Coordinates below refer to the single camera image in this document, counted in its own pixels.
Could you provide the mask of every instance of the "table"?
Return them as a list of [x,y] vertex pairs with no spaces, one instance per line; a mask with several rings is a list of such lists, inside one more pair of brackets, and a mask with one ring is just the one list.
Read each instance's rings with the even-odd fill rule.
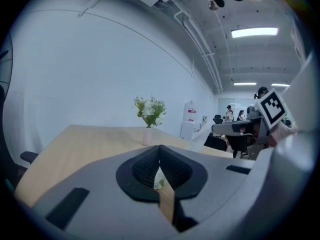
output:
[[[145,147],[142,144],[144,129],[144,127],[68,126],[34,160],[16,187],[14,196],[33,207],[46,191],[85,165]],[[152,146],[171,145],[183,149],[189,143],[157,128],[151,129]],[[202,153],[232,158],[231,153],[206,146],[203,146]],[[160,208],[169,220],[173,203],[168,199],[172,196],[172,188],[165,186],[160,194]]]

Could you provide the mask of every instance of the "white flower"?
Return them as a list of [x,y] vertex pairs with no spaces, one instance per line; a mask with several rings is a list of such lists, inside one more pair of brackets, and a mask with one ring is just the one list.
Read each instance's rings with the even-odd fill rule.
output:
[[146,116],[152,116],[155,113],[155,109],[153,108],[153,103],[150,101],[146,101],[144,103],[144,108],[142,110],[142,115],[144,117]]
[[155,125],[156,125],[156,126],[159,126],[159,125],[161,125],[161,123],[162,123],[162,119],[161,119],[160,117],[158,117],[158,118],[155,120]]

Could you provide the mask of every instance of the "ceiling light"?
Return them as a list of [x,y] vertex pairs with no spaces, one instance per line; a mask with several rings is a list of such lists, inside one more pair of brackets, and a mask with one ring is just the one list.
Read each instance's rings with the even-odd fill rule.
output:
[[255,86],[256,82],[235,82],[234,86]]
[[273,83],[273,84],[271,84],[271,86],[288,87],[288,86],[290,86],[290,84],[286,84],[286,83]]
[[253,27],[253,28],[244,28],[244,29],[231,31],[233,38],[261,36],[261,35],[275,36],[277,33],[278,33],[277,27]]

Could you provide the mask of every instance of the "gray panel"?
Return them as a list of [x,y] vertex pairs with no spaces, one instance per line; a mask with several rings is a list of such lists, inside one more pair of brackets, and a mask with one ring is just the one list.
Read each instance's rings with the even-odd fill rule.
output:
[[225,204],[238,190],[248,175],[226,170],[229,165],[251,169],[254,161],[232,159],[200,154],[174,146],[168,148],[202,164],[208,173],[208,180],[201,192],[193,199],[181,201],[184,213],[201,222]]
[[226,199],[226,203],[221,208],[191,230],[184,231],[171,239],[237,239],[233,235],[234,231],[253,206],[262,189],[273,150],[273,148],[267,148],[260,152],[246,180],[232,196]]
[[34,206],[46,216],[73,188],[90,191],[66,228],[86,239],[157,239],[178,234],[157,203],[132,200],[118,186],[116,171],[127,159],[150,147],[102,159],[85,167],[50,189]]

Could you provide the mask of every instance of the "flower vase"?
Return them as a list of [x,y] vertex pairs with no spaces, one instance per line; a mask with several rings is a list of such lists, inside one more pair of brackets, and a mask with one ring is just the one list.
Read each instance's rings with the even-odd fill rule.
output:
[[152,130],[146,127],[143,131],[142,144],[145,146],[150,146],[152,142]]

